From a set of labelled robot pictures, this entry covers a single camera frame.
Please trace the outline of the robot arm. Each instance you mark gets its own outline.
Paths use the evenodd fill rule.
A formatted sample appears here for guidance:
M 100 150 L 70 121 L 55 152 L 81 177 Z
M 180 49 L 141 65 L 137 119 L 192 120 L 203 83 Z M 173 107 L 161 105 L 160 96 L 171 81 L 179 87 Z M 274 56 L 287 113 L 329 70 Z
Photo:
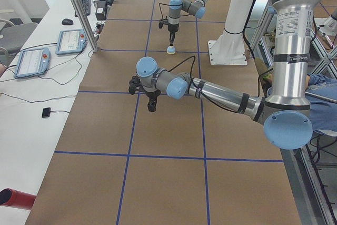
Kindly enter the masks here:
M 181 11 L 184 11 L 198 19 L 201 19 L 206 12 L 207 0 L 170 0 L 168 9 L 168 18 L 163 20 L 163 24 L 167 24 L 170 32 L 169 51 L 173 51 L 175 33 L 179 30 L 179 19 Z
M 175 32 L 179 27 L 181 10 L 196 18 L 202 18 L 208 0 L 170 0 L 168 19 L 160 20 L 168 25 L 170 46 L 167 52 L 173 53 Z M 237 92 L 227 87 L 192 77 L 190 73 L 171 73 L 158 67 L 155 59 L 143 57 L 136 64 L 136 76 L 129 81 L 128 91 L 144 92 L 149 98 L 150 112 L 155 112 L 157 97 L 161 92 L 169 97 L 180 99 L 183 95 L 193 95 L 206 99 L 214 105 L 233 113 L 245 114 L 253 121 L 263 124 L 266 138 L 275 146 L 294 150 L 306 145 L 313 132 L 310 115 L 311 104 L 305 97 L 310 45 L 312 41 L 313 9 L 321 0 L 271 0 L 275 11 L 276 37 L 273 53 L 273 73 L 260 73 L 257 97 Z M 209 55 L 212 65 L 244 64 L 243 43 L 240 36 L 245 33 L 255 0 L 232 0 L 229 16 L 223 34 L 215 41 L 209 41 Z M 271 84 L 271 95 L 260 97 L 260 83 Z

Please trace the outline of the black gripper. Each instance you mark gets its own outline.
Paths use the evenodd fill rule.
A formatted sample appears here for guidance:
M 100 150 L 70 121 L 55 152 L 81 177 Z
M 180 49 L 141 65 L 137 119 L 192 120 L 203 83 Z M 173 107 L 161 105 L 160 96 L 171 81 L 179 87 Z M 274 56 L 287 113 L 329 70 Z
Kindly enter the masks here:
M 147 104 L 147 108 L 149 112 L 156 111 L 157 97 L 161 95 L 160 90 L 155 90 L 153 92 L 145 91 L 145 95 L 148 97 L 149 102 Z
M 174 40 L 175 40 L 175 33 L 178 32 L 179 30 L 179 24 L 168 24 L 167 27 L 168 31 L 170 32 L 170 46 L 174 45 Z

